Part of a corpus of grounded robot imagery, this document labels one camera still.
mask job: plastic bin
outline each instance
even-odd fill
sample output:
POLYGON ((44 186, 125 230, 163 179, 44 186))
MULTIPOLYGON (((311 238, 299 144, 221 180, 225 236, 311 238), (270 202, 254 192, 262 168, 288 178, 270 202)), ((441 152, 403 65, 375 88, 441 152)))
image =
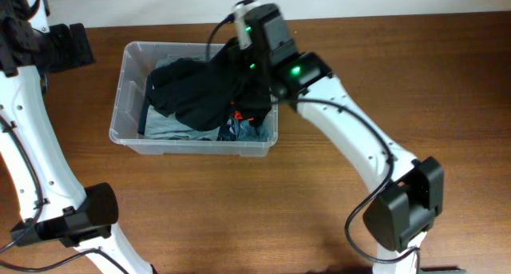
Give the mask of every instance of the plastic bin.
MULTIPOLYGON (((214 55, 223 45, 212 45, 214 55)), ((145 96, 145 79, 164 58, 204 56, 205 44, 169 42, 131 42, 125 47, 115 106, 110 124, 110 139, 140 154, 199 153, 238 154, 242 157, 265 157, 278 138, 278 109, 266 116, 264 125, 270 137, 267 142, 242 141, 164 141, 144 139, 137 133, 145 96)))

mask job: white wall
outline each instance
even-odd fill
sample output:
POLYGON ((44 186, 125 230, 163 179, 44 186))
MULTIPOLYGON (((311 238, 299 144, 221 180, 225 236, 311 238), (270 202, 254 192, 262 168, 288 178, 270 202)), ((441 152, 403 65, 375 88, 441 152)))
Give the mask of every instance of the white wall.
MULTIPOLYGON (((135 26, 219 22, 240 0, 49 0, 50 22, 135 26)), ((511 10, 511 0, 260 0, 286 19, 511 10)))

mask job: wooden table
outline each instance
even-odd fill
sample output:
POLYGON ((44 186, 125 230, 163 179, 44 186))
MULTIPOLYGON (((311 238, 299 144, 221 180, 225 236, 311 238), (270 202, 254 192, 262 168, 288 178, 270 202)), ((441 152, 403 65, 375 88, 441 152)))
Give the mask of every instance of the wooden table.
MULTIPOLYGON (((471 273, 511 268, 511 13, 290 22, 301 50, 318 53, 365 112, 420 158, 446 171, 444 213, 422 266, 471 273)), ((204 42, 213 25, 90 29, 97 63, 49 76, 45 102, 84 186, 108 181, 120 224, 160 273, 304 273, 367 266, 343 235, 366 188, 345 158, 288 107, 265 158, 141 156, 108 137, 123 49, 131 41, 204 42)), ((226 26, 216 42, 234 35, 226 26)), ((0 242, 18 221, 0 172, 0 242)), ((375 249, 359 219, 355 239, 375 249)), ((74 254, 58 242, 2 259, 43 266, 74 254)), ((87 259, 53 273, 98 273, 87 259)))

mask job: brown surface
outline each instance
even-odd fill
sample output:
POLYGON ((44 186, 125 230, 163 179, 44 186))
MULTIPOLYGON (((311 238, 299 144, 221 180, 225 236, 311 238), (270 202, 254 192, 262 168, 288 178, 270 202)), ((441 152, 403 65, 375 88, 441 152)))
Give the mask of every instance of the brown surface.
MULTIPOLYGON (((318 53, 356 102, 418 157, 446 170, 444 213, 422 266, 471 273, 511 268, 511 13, 290 22, 301 50, 318 53)), ((160 273, 301 273, 368 265, 347 245, 344 221, 366 190, 312 125, 287 107, 264 159, 140 156, 108 129, 122 51, 131 41, 203 42, 211 25, 91 29, 97 63, 54 74, 45 96, 65 157, 84 186, 108 181, 120 223, 160 273)), ((216 38, 234 33, 225 27, 216 38)), ((18 220, 5 167, 0 242, 18 220)), ((374 249, 359 220, 355 239, 374 249)), ((42 266, 73 250, 58 242, 2 256, 42 266)), ((81 259, 54 273, 97 273, 81 259)))

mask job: cable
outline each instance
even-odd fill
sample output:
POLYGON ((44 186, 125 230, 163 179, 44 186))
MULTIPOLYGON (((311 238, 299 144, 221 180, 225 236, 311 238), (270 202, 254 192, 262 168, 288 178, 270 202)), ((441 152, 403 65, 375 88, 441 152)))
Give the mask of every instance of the cable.
POLYGON ((387 155, 388 155, 386 162, 389 165, 389 170, 388 170, 387 174, 385 175, 385 178, 383 179, 382 183, 368 197, 366 197, 366 199, 364 199, 357 207, 355 207, 355 209, 353 209, 351 214, 348 216, 348 218, 346 219, 346 223, 344 225, 344 234, 346 235, 346 239, 350 243, 351 247, 360 256, 366 258, 367 260, 369 260, 373 263, 380 263, 380 264, 397 263, 401 260, 406 259, 409 255, 416 252, 417 253, 416 254, 417 255, 417 273, 418 273, 419 272, 419 261, 420 261, 419 251, 421 250, 419 247, 410 247, 406 250, 406 252, 403 255, 401 255, 397 258, 394 258, 394 259, 384 260, 384 259, 379 259, 377 257, 371 256, 371 255, 365 253, 353 241, 353 238, 351 237, 351 234, 350 234, 350 226, 351 226, 351 222, 353 221, 353 219, 357 216, 357 214, 360 211, 362 211, 362 209, 364 209, 364 207, 366 207, 391 182, 392 173, 394 172, 394 155, 390 151, 390 148, 387 145, 387 143, 385 142, 385 140, 383 140, 382 136, 376 131, 376 129, 373 128, 373 126, 371 124, 369 124, 369 122, 367 122, 358 113, 354 112, 353 110, 347 108, 344 105, 337 104, 333 101, 325 101, 325 100, 310 99, 310 98, 300 98, 300 99, 294 99, 294 100, 273 101, 272 104, 279 104, 279 103, 283 103, 283 102, 284 103, 285 102, 286 103, 295 103, 295 104, 298 104, 298 103, 319 103, 319 104, 334 106, 335 108, 337 108, 339 110, 339 112, 344 111, 346 113, 349 113, 352 117, 354 117, 356 120, 358 120, 360 123, 362 123, 374 135, 376 140, 378 140, 378 142, 382 145, 385 153, 387 153, 387 155))
POLYGON ((110 263, 115 265, 121 272, 123 272, 123 274, 129 274, 126 271, 126 269, 124 269, 120 264, 118 264, 114 259, 112 259, 112 257, 108 256, 106 253, 102 252, 100 249, 86 250, 84 252, 80 252, 80 253, 78 253, 76 255, 73 255, 73 256, 71 256, 69 258, 66 258, 66 259, 64 259, 62 261, 59 261, 59 262, 57 262, 55 264, 51 264, 49 266, 45 266, 45 267, 41 267, 41 268, 28 268, 28 267, 16 266, 16 265, 12 265, 12 264, 9 264, 9 263, 6 263, 6 262, 1 262, 0 266, 2 266, 4 268, 7 268, 7 269, 10 269, 10 270, 19 271, 19 272, 29 272, 29 273, 46 272, 46 271, 49 271, 49 270, 61 267, 64 264, 68 264, 69 262, 71 262, 73 260, 76 260, 76 259, 78 259, 80 257, 83 257, 83 256, 85 256, 87 254, 98 254, 98 255, 101 255, 101 256, 103 256, 103 258, 105 258, 110 263))
POLYGON ((29 170, 30 176, 32 177, 32 182, 34 183, 35 192, 38 197, 38 204, 35 207, 37 210, 34 215, 34 218, 28 221, 25 230, 23 230, 23 232, 18 237, 14 238, 14 240, 12 240, 9 244, 0 248, 0 254, 3 254, 5 251, 15 246, 16 243, 19 242, 28 233, 28 231, 38 222, 39 217, 41 216, 42 213, 42 206, 44 204, 44 200, 42 198, 42 187, 41 183, 39 182, 38 175, 35 173, 34 167, 32 166, 32 163, 30 162, 30 159, 26 154, 26 151, 23 148, 22 143, 19 141, 12 127, 9 125, 9 123, 7 123, 7 121, 2 117, 2 115, 0 115, 0 124, 2 124, 2 132, 9 134, 10 138, 13 140, 13 143, 16 145, 16 148, 18 148, 19 153, 22 155, 23 161, 25 162, 25 165, 29 170))
POLYGON ((234 14, 229 14, 223 21, 221 21, 218 25, 215 26, 215 29, 211 32, 208 38, 208 44, 206 45, 206 62, 209 62, 210 58, 210 50, 211 50, 211 42, 216 32, 225 24, 234 22, 234 14))

